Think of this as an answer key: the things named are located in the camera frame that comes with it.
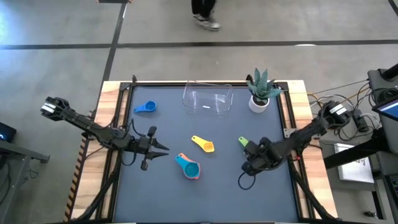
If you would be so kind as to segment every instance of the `yellow measuring cup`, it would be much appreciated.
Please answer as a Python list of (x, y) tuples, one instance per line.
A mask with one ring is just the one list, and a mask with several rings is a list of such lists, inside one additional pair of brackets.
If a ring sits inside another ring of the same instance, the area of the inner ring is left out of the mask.
[(211, 141), (206, 141), (198, 136), (192, 136), (192, 141), (198, 144), (205, 152), (214, 152), (214, 145)]

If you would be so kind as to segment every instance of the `potted plant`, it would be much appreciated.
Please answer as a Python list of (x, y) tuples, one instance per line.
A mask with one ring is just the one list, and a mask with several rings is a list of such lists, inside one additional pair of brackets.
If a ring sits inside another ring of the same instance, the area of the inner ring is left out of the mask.
[(257, 68), (254, 71), (254, 81), (251, 75), (246, 78), (246, 83), (252, 94), (249, 107), (255, 113), (263, 112), (269, 104), (269, 98), (282, 93), (282, 90), (272, 87), (275, 80), (267, 81), (267, 78), (268, 70), (265, 70), (260, 76), (260, 71)]

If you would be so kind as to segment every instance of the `succulent plant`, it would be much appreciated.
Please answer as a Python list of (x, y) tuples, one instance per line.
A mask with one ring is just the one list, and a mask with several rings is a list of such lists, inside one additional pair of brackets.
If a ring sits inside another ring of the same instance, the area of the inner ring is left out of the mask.
[(283, 90), (273, 88), (275, 80), (267, 81), (268, 70), (265, 70), (260, 76), (260, 71), (256, 68), (254, 71), (254, 82), (247, 80), (249, 91), (257, 101), (266, 101), (268, 98), (279, 96)]

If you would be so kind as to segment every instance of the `clear plastic container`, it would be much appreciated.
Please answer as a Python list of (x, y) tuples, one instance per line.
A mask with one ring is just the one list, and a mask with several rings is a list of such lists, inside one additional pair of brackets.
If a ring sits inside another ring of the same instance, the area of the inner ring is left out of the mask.
[(233, 89), (231, 85), (215, 85), (188, 81), (182, 103), (189, 114), (213, 114), (225, 118), (231, 109)]

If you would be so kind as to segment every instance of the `white pot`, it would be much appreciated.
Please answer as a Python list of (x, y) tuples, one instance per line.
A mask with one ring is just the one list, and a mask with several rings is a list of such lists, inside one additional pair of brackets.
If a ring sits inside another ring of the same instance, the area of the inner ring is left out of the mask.
[(257, 105), (253, 101), (253, 96), (251, 96), (250, 100), (249, 100), (249, 108), (250, 108), (251, 111), (253, 111), (255, 113), (261, 113), (261, 112), (265, 111), (267, 106), (268, 106), (268, 104), (269, 104), (269, 99), (268, 99), (267, 103), (264, 106)]

